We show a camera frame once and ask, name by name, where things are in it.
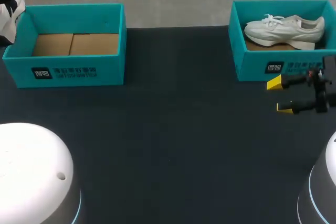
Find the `teal box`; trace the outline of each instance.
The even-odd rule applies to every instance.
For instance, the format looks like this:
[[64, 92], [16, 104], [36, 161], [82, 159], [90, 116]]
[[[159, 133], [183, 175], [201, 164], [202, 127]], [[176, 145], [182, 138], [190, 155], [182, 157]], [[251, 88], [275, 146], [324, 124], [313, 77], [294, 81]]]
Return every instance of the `teal box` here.
[[[304, 19], [325, 19], [325, 47], [320, 50], [250, 51], [244, 41], [244, 27], [253, 20], [262, 20], [265, 14]], [[336, 15], [329, 1], [280, 0], [234, 1], [232, 5], [229, 37], [236, 73], [239, 81], [269, 81], [280, 73], [298, 74], [311, 67], [322, 67], [324, 56], [336, 55]], [[279, 69], [267, 73], [267, 69]]]
[[[109, 33], [119, 34], [116, 55], [32, 56], [41, 34]], [[27, 6], [3, 60], [18, 88], [122, 85], [126, 40], [122, 4]]]

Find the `white sneaker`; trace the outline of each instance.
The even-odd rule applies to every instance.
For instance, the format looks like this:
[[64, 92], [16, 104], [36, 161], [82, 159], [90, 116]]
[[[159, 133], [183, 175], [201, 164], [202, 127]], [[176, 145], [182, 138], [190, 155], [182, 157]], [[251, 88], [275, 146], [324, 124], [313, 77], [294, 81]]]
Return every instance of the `white sneaker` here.
[[314, 50], [315, 43], [323, 36], [323, 17], [311, 21], [296, 15], [288, 18], [267, 15], [261, 21], [247, 23], [244, 30], [249, 39], [262, 46], [286, 43], [297, 49]]
[[25, 0], [0, 0], [0, 45], [14, 43], [16, 20], [26, 10]]

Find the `black logo on box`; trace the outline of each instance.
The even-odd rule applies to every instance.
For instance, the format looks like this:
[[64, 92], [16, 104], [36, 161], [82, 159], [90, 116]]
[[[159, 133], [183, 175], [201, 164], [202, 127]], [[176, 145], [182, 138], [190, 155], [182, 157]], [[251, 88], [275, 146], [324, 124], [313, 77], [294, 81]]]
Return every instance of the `black logo on box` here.
[[270, 61], [266, 65], [265, 73], [281, 73], [283, 66], [283, 61]]
[[35, 79], [37, 80], [48, 80], [52, 79], [51, 73], [48, 68], [31, 68]]

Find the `shoe sole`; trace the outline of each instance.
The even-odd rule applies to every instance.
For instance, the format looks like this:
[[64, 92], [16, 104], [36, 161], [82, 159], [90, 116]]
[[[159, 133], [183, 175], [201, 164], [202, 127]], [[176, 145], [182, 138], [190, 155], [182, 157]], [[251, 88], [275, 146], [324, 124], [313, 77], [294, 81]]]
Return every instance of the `shoe sole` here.
[[284, 40], [284, 41], [274, 41], [274, 40], [263, 40], [263, 39], [257, 39], [252, 36], [249, 36], [245, 34], [250, 40], [253, 42], [262, 45], [264, 47], [271, 47], [275, 44], [284, 43], [289, 44], [292, 47], [300, 50], [314, 50], [315, 49], [315, 43], [310, 42], [303, 42], [303, 41], [296, 41], [296, 40]]

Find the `robotic arm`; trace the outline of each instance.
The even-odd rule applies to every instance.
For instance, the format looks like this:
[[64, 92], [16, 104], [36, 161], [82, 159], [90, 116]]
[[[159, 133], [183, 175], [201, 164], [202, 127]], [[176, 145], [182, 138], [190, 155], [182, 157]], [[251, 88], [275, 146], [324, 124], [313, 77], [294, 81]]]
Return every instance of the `robotic arm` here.
[[315, 109], [316, 112], [323, 113], [327, 112], [329, 107], [336, 106], [336, 56], [324, 57], [323, 65], [323, 69], [313, 68], [306, 74], [281, 74], [268, 81], [267, 90], [287, 89], [291, 85], [302, 83], [314, 87], [314, 100], [277, 103], [277, 111], [297, 114], [300, 111]]

